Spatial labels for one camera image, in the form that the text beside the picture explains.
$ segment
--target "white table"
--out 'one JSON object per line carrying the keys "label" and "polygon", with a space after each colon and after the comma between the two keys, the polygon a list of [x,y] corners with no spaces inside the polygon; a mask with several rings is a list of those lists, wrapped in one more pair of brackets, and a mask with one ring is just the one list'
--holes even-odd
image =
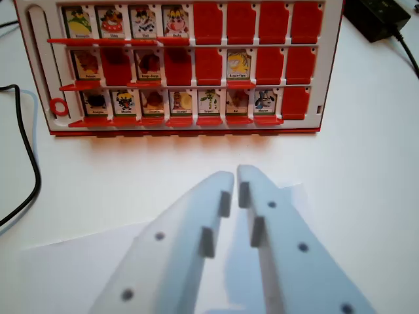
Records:
{"label": "white table", "polygon": [[[411,8],[416,1],[403,3]],[[0,21],[14,17],[9,0],[0,3]],[[416,59],[418,29],[413,16],[402,30]],[[0,85],[36,91],[18,30],[0,38],[0,60]],[[418,90],[397,43],[370,44],[343,19],[317,135],[57,138],[39,109],[43,186],[35,205],[0,237],[0,312],[17,313],[22,302],[21,249],[156,217],[211,173],[253,164],[275,182],[304,183],[319,239],[378,313],[417,313]],[[3,217],[29,194],[34,178],[14,98],[0,94],[0,103]]]}

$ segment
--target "white paper sheet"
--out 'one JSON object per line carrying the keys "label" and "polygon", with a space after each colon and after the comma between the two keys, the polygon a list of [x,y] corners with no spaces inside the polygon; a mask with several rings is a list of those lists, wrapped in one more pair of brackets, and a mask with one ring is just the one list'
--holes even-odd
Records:
{"label": "white paper sheet", "polygon": [[[307,223],[310,211],[301,184],[289,189]],[[147,222],[22,251],[23,313],[85,314],[135,236]],[[257,249],[249,245],[247,213],[232,202],[221,220],[214,259],[207,259],[195,313],[265,313]]]}

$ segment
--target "black cable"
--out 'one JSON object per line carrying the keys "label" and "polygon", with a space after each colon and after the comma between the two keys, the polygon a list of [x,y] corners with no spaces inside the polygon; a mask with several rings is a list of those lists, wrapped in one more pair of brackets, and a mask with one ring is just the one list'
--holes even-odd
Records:
{"label": "black cable", "polygon": [[5,218],[0,220],[0,227],[7,223],[10,219],[12,219],[14,216],[16,216],[23,208],[25,208],[32,200],[36,199],[36,197],[39,194],[39,191],[41,190],[41,172],[39,171],[37,161],[35,159],[35,156],[33,155],[33,151],[31,149],[31,146],[29,145],[29,141],[27,139],[27,135],[25,132],[24,122],[22,120],[22,110],[20,107],[20,89],[19,86],[16,84],[11,84],[5,87],[0,87],[0,92],[4,92],[5,90],[11,90],[14,88],[15,92],[15,102],[16,102],[16,116],[18,119],[18,126],[19,126],[19,132],[22,136],[22,140],[25,144],[27,155],[29,156],[29,160],[31,161],[33,172],[35,173],[35,186],[33,187],[33,190],[31,194],[24,200],[14,211],[12,211],[10,214],[8,214]]}
{"label": "black cable", "polygon": [[9,25],[13,25],[13,24],[17,24],[17,23],[19,23],[18,20],[11,21],[11,22],[6,22],[6,23],[3,23],[3,24],[0,24],[0,28],[6,27],[6,26],[9,26]]}
{"label": "black cable", "polygon": [[407,44],[405,43],[405,40],[403,39],[402,34],[400,34],[400,31],[397,30],[395,27],[391,27],[390,30],[392,31],[393,36],[401,43],[401,46],[405,49],[405,52],[407,53],[407,56],[409,57],[410,61],[412,62],[414,72],[416,73],[416,76],[419,79],[419,67],[416,63],[416,60],[414,59],[412,52],[408,48]]}

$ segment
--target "red plastic ring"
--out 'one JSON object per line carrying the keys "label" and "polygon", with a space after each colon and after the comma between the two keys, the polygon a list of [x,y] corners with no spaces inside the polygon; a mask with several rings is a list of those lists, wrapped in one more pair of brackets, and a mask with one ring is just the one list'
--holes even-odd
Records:
{"label": "red plastic ring", "polygon": [[[64,106],[64,111],[57,110],[57,103],[61,103]],[[68,106],[65,100],[61,98],[54,98],[50,100],[50,109],[51,111],[56,114],[57,116],[67,116],[68,115]]]}

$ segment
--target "cartoon character picture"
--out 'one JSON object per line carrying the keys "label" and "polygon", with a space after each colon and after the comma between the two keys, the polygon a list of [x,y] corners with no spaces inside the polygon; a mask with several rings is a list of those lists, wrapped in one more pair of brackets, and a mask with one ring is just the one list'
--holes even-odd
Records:
{"label": "cartoon character picture", "polygon": [[189,36],[189,16],[182,9],[181,5],[168,5],[162,7],[164,36],[168,37],[188,37]]}
{"label": "cartoon character picture", "polygon": [[202,90],[198,92],[199,114],[219,114],[220,96],[215,90]]}
{"label": "cartoon character picture", "polygon": [[192,114],[192,96],[186,92],[170,92],[172,114]]}
{"label": "cartoon character picture", "polygon": [[226,114],[247,114],[249,96],[243,90],[227,90]]}
{"label": "cartoon character picture", "polygon": [[257,90],[255,92],[255,114],[274,113],[276,94],[272,90]]}
{"label": "cartoon character picture", "polygon": [[111,92],[115,116],[135,116],[135,99],[128,90],[115,90]]}
{"label": "cartoon character picture", "polygon": [[89,14],[83,11],[82,7],[64,7],[63,14],[68,37],[92,37],[92,26],[90,25]]}
{"label": "cartoon character picture", "polygon": [[160,80],[160,59],[152,50],[135,50],[139,80]]}
{"label": "cartoon character picture", "polygon": [[86,116],[107,116],[105,96],[99,92],[81,92]]}
{"label": "cartoon character picture", "polygon": [[156,38],[156,14],[148,5],[130,7],[130,19],[133,38]]}
{"label": "cartoon character picture", "polygon": [[142,90],[141,104],[144,116],[164,116],[163,97],[156,90]]}
{"label": "cartoon character picture", "polygon": [[246,80],[250,78],[251,57],[246,50],[229,50],[227,52],[227,78]]}
{"label": "cartoon character picture", "polygon": [[74,50],[71,59],[78,80],[99,80],[98,59],[89,50]]}
{"label": "cartoon character picture", "polygon": [[103,38],[125,38],[122,13],[115,7],[99,7],[98,27]]}

